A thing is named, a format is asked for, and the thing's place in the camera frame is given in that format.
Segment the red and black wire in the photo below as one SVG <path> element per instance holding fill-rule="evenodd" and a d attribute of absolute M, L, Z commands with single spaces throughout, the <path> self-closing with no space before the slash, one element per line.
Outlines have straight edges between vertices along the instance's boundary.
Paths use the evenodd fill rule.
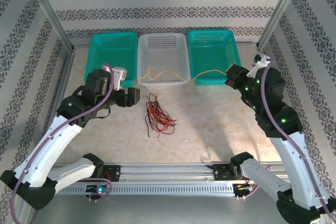
<path fill-rule="evenodd" d="M 112 181 L 112 177 L 108 172 L 105 172 L 103 175 L 105 175 L 109 181 Z"/>
<path fill-rule="evenodd" d="M 175 121 L 171 119 L 168 112 L 164 111 L 159 102 L 158 102 L 158 96 L 155 96 L 154 94 L 150 93 L 147 97 L 148 102 L 146 103 L 147 107 L 147 115 L 145 116 L 145 122 L 147 125 L 147 132 L 148 137 L 149 135 L 149 126 L 153 131 L 156 131 L 159 133 L 157 136 L 159 138 L 160 133 L 171 135 L 175 132 Z"/>

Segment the yellow wire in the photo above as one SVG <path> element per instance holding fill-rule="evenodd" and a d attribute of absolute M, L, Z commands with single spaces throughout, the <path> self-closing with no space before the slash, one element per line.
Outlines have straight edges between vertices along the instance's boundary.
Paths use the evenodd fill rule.
<path fill-rule="evenodd" d="M 167 70 L 164 70 L 164 71 L 162 71 L 161 73 L 157 74 L 157 76 L 155 76 L 155 77 L 152 79 L 152 78 L 150 77 L 150 68 L 148 68 L 146 74 L 145 74 L 143 77 L 141 77 L 141 78 L 139 79 L 139 81 L 138 81 L 138 86 L 139 86 L 139 84 L 140 84 L 140 81 L 141 81 L 142 79 L 144 79 L 144 78 L 147 76 L 147 74 L 148 74 L 148 78 L 149 78 L 151 81 L 154 81 L 157 77 L 159 77 L 160 75 L 162 75 L 163 73 L 166 73 L 166 72 L 172 72 L 172 73 L 174 73 L 177 77 L 179 77 L 182 81 L 187 81 L 187 82 L 189 82 L 189 81 L 194 81 L 194 80 L 196 80 L 196 78 L 199 77 L 200 75 L 205 74 L 205 73 L 209 73 L 209 72 L 219 72 L 219 73 L 221 73 L 221 74 L 226 75 L 226 73 L 224 73 L 224 72 L 222 72 L 222 71 L 220 71 L 220 70 L 218 70 L 218 69 L 212 69 L 212 70 L 207 70 L 207 71 L 204 71 L 204 72 L 202 72 L 202 73 L 199 73 L 198 75 L 196 75 L 196 76 L 195 76 L 193 79 L 191 79 L 191 80 L 185 80 L 185 79 L 183 79 L 181 76 L 179 76 L 179 74 L 177 74 L 174 70 L 167 69 Z"/>

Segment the striped wallpaper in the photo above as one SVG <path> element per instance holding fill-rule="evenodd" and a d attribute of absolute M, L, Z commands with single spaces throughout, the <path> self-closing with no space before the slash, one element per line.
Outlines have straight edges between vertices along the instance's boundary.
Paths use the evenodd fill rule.
<path fill-rule="evenodd" d="M 41 139 L 67 58 L 37 0 L 0 0 L 0 174 Z M 0 223 L 12 223 L 0 183 Z"/>
<path fill-rule="evenodd" d="M 74 45 L 94 33 L 225 28 L 257 42 L 278 0 L 50 0 Z"/>
<path fill-rule="evenodd" d="M 268 44 L 286 80 L 287 101 L 300 116 L 313 164 L 336 196 L 335 0 L 291 0 Z"/>

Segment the gray floor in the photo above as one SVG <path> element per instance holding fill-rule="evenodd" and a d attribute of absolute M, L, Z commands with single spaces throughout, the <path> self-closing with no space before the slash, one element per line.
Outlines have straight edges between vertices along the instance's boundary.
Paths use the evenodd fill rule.
<path fill-rule="evenodd" d="M 238 44 L 242 65 L 251 68 L 255 44 Z M 66 95 L 84 84 L 88 48 L 77 49 Z M 92 152 L 105 162 L 229 161 L 248 151 L 259 161 L 279 161 L 279 155 L 257 125 L 254 112 L 228 86 L 197 86 L 152 90 L 160 105 L 176 119 L 172 135 L 151 132 L 144 122 L 146 97 L 131 108 L 112 107 L 104 120 L 92 120 L 67 146 L 58 163 L 72 163 Z"/>
<path fill-rule="evenodd" d="M 246 201 L 222 197 L 109 196 L 92 203 L 85 196 L 56 196 L 35 224 L 285 224 L 262 190 Z"/>

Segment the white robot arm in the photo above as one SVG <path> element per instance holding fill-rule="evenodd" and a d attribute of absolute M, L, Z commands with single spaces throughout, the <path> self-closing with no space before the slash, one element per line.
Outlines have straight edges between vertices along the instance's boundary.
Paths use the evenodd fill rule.
<path fill-rule="evenodd" d="M 139 101 L 139 89 L 128 88 L 127 94 L 125 90 L 119 89 L 120 80 L 126 75 L 125 70 L 115 68 L 112 71 L 114 88 L 109 97 L 106 95 L 111 87 L 110 71 L 108 69 L 94 70 L 88 75 L 85 86 L 80 86 L 71 96 L 62 101 L 57 110 L 57 116 L 54 117 L 48 131 L 32 153 L 14 171 L 6 170 L 1 175 L 1 180 L 14 190 L 20 176 L 25 174 L 17 194 L 35 210 L 45 207 L 64 187 L 84 178 L 102 176 L 104 162 L 91 153 L 68 166 L 58 169 L 52 169 L 52 167 L 70 141 L 91 119 L 96 118 L 99 110 L 108 109 L 110 113 L 110 107 L 114 104 L 126 107 L 133 106 Z M 97 109 L 59 128 L 69 119 L 80 116 L 95 106 Z M 28 162 L 31 162 L 31 165 L 26 170 Z"/>
<path fill-rule="evenodd" d="M 326 208 L 329 212 L 335 210 L 336 200 L 329 196 L 319 182 L 307 152 L 305 135 L 296 111 L 282 101 L 285 81 L 280 76 L 280 72 L 269 68 L 265 82 L 266 100 L 281 131 L 289 135 L 299 150 L 274 127 L 262 102 L 261 79 L 265 68 L 270 63 L 270 58 L 257 55 L 255 63 L 251 71 L 237 65 L 231 66 L 227 71 L 226 84 L 237 89 L 242 94 L 242 101 L 255 111 L 256 121 L 279 153 L 290 183 L 260 166 L 247 152 L 231 158 L 230 170 L 236 177 L 253 180 L 269 194 L 287 222 L 292 224 L 313 223 L 320 219 L 320 214 L 324 214 Z M 320 196 L 314 182 L 317 182 Z"/>

